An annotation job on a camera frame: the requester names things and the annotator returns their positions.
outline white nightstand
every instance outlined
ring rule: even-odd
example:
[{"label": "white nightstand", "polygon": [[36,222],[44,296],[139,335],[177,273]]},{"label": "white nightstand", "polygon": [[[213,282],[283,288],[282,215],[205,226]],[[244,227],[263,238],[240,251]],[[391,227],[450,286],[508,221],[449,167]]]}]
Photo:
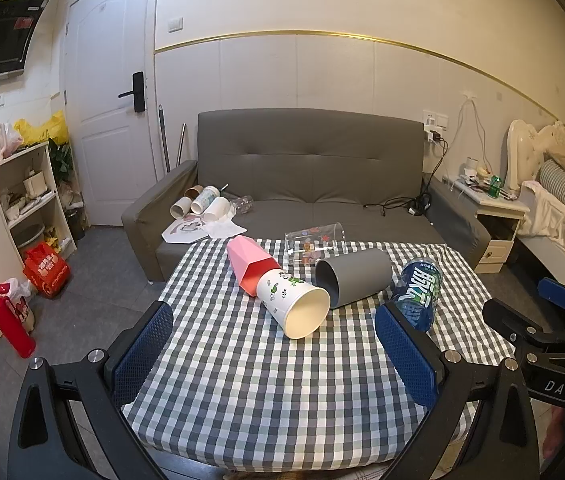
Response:
[{"label": "white nightstand", "polygon": [[[451,186],[447,178],[445,183]],[[514,245],[520,221],[529,208],[520,200],[492,198],[486,192],[469,188],[458,179],[453,181],[453,192],[491,235],[489,246],[474,271],[477,274],[500,272]]]}]

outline gray cup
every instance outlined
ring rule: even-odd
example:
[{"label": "gray cup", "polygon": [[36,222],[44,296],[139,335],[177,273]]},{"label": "gray cup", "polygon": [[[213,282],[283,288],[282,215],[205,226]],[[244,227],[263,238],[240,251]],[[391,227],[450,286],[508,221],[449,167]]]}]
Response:
[{"label": "gray cup", "polygon": [[316,264],[316,286],[328,291],[331,308],[385,290],[391,276],[389,254],[375,248],[332,256]]}]

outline green can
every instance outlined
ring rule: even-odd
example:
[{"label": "green can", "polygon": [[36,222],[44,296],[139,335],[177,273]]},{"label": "green can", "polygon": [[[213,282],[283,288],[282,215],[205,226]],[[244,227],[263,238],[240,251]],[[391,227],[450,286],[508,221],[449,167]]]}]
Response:
[{"label": "green can", "polygon": [[503,180],[498,175],[492,175],[489,183],[489,196],[498,198],[500,195],[500,188],[503,186]]}]

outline bed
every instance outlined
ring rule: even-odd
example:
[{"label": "bed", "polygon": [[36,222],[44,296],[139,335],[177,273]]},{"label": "bed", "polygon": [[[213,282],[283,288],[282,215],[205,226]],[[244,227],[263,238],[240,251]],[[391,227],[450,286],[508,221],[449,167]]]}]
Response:
[{"label": "bed", "polygon": [[507,152],[505,186],[530,209],[518,239],[565,285],[565,126],[557,121],[537,132],[515,120]]}]

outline red shopping bag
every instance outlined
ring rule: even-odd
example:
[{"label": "red shopping bag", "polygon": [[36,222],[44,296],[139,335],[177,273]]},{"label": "red shopping bag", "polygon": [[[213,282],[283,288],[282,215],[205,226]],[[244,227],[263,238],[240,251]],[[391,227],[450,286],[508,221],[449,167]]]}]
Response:
[{"label": "red shopping bag", "polygon": [[53,298],[71,273],[67,262],[45,242],[26,250],[25,254],[27,258],[22,272],[42,295]]}]

